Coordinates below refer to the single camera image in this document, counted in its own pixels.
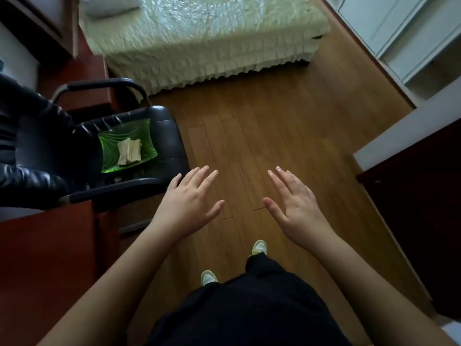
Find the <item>person's left hand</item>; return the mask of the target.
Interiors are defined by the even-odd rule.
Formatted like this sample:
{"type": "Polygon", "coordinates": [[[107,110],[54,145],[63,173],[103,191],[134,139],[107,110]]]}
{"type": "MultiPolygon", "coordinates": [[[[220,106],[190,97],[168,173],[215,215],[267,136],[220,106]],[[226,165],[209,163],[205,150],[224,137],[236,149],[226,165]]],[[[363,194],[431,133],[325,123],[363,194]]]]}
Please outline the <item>person's left hand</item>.
{"type": "Polygon", "coordinates": [[[207,225],[205,214],[213,204],[207,202],[207,195],[218,177],[218,170],[208,171],[207,180],[210,182],[208,191],[194,191],[191,188],[191,179],[200,169],[196,167],[186,175],[178,187],[181,191],[177,195],[165,193],[147,232],[167,243],[177,243],[179,240],[197,232],[207,225]]]}

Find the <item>person's right hand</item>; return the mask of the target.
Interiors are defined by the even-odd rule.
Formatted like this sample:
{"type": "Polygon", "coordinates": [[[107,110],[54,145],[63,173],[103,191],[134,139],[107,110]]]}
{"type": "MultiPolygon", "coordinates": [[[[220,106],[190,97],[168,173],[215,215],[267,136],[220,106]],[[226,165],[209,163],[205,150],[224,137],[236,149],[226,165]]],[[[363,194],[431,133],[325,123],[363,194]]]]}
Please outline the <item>person's right hand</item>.
{"type": "MultiPolygon", "coordinates": [[[[275,187],[275,171],[268,170],[267,173],[275,187]]],[[[278,223],[278,225],[293,243],[313,253],[316,248],[330,243],[337,234],[321,212],[317,201],[310,203],[309,199],[304,197],[301,182],[299,179],[298,197],[280,197],[286,223],[278,223]]]]}

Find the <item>person's left forearm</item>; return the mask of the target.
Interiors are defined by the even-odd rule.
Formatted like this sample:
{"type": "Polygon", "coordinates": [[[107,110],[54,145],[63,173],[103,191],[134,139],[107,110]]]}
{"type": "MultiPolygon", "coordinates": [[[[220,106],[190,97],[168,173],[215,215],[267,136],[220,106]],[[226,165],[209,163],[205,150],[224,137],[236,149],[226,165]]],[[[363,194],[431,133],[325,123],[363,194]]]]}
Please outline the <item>person's left forearm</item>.
{"type": "Polygon", "coordinates": [[[151,223],[37,346],[112,346],[186,228],[151,223]]]}

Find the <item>person's right forearm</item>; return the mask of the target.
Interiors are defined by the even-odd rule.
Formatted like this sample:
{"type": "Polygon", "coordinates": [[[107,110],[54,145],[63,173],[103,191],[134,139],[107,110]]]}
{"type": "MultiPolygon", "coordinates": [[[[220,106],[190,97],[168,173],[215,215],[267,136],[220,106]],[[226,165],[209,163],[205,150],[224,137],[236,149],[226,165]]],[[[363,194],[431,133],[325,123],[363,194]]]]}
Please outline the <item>person's right forearm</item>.
{"type": "Polygon", "coordinates": [[[315,235],[309,251],[339,286],[374,346],[457,346],[335,234],[315,235]]]}

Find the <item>white folded cloth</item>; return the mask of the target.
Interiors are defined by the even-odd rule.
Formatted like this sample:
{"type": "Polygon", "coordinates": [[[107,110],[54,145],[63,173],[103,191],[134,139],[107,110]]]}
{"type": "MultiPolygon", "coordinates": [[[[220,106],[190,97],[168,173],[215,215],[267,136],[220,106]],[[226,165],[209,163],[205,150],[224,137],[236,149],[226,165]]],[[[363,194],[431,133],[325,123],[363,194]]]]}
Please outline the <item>white folded cloth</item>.
{"type": "Polygon", "coordinates": [[[117,164],[125,166],[134,162],[141,161],[141,140],[127,138],[117,143],[119,158],[117,164]]]}

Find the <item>green glass tray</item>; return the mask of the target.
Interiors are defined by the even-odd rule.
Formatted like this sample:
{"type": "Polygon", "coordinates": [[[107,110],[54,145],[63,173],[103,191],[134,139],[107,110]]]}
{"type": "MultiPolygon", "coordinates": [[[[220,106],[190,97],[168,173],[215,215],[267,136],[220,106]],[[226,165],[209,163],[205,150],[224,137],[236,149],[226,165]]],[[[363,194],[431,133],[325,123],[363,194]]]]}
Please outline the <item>green glass tray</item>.
{"type": "Polygon", "coordinates": [[[102,173],[114,173],[136,167],[158,156],[150,134],[150,119],[129,121],[100,132],[98,138],[102,148],[102,173]],[[141,161],[119,166],[117,164],[119,152],[117,143],[127,138],[141,140],[141,161]]]}

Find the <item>person's black trousers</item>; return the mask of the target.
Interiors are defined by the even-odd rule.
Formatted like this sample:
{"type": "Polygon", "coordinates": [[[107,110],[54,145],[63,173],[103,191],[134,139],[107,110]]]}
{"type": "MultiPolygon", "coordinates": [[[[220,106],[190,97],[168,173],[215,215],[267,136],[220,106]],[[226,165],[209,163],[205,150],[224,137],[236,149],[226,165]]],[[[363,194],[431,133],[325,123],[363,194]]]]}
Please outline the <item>person's black trousers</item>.
{"type": "Polygon", "coordinates": [[[352,346],[317,292],[265,254],[190,293],[145,346],[352,346]]]}

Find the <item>dark wooden cabinet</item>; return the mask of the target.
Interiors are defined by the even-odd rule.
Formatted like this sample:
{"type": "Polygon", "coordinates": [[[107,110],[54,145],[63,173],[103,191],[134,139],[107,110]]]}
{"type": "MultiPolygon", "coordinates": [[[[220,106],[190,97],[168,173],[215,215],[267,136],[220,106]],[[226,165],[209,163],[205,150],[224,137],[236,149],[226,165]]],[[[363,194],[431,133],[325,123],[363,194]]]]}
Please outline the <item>dark wooden cabinet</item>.
{"type": "Polygon", "coordinates": [[[461,321],[461,118],[356,178],[435,311],[461,321]]]}

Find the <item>black leather office chair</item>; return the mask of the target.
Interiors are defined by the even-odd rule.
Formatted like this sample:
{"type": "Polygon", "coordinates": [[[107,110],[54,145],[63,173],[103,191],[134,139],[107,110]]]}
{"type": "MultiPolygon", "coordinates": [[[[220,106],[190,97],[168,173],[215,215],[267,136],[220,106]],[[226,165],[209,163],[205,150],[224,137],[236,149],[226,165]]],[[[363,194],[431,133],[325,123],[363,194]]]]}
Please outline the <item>black leather office chair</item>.
{"type": "Polygon", "coordinates": [[[180,130],[160,105],[77,123],[58,104],[68,91],[131,87],[150,103],[145,90],[127,78],[76,81],[51,99],[0,73],[0,207],[49,210],[92,201],[108,211],[166,191],[190,168],[180,130]],[[158,156],[136,167],[102,173],[100,132],[129,121],[150,119],[158,156]]]}

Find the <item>bed with pale ruffled bedspread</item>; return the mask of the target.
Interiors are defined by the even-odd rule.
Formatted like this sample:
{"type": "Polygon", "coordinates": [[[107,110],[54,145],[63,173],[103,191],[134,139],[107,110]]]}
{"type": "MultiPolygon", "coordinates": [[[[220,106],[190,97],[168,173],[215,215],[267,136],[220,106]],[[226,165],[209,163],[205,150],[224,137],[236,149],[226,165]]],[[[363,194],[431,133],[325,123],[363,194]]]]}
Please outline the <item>bed with pale ruffled bedspread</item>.
{"type": "Polygon", "coordinates": [[[330,32],[314,0],[142,0],[79,25],[90,50],[148,95],[273,66],[310,62],[330,32]]]}

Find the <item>red-brown wooden desk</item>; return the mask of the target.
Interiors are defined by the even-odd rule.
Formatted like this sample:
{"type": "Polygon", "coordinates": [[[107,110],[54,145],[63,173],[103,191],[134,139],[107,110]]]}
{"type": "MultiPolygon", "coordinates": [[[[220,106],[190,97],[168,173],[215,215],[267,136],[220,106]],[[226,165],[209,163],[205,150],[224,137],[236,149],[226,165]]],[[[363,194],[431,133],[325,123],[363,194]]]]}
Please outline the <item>red-brown wooden desk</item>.
{"type": "Polygon", "coordinates": [[[146,206],[0,208],[0,346],[35,346],[117,260],[123,232],[152,217],[146,206]]]}

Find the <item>white wardrobe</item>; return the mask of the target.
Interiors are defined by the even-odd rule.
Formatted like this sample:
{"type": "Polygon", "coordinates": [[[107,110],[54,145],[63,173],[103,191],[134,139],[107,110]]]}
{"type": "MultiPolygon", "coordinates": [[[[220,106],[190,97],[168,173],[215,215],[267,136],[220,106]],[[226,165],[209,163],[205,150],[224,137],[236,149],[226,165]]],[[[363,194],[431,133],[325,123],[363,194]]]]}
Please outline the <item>white wardrobe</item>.
{"type": "Polygon", "coordinates": [[[322,0],[418,107],[461,76],[461,0],[322,0]]]}

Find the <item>white pillow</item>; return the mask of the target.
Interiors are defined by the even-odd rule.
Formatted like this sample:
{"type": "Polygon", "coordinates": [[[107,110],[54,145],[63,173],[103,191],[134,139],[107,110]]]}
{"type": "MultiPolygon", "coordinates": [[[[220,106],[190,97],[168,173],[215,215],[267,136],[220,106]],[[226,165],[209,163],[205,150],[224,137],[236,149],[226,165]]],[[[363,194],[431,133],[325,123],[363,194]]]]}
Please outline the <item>white pillow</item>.
{"type": "Polygon", "coordinates": [[[83,12],[92,18],[116,16],[142,6],[142,0],[81,0],[83,12]]]}

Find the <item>dark wooden headboard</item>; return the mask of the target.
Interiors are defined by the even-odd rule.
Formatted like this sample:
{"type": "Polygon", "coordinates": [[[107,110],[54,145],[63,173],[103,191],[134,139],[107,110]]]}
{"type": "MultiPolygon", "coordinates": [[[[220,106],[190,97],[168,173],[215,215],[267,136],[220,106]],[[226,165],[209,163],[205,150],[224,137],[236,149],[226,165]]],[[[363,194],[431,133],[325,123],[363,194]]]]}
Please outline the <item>dark wooden headboard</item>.
{"type": "Polygon", "coordinates": [[[41,63],[78,55],[79,0],[0,0],[2,22],[41,63]]]}

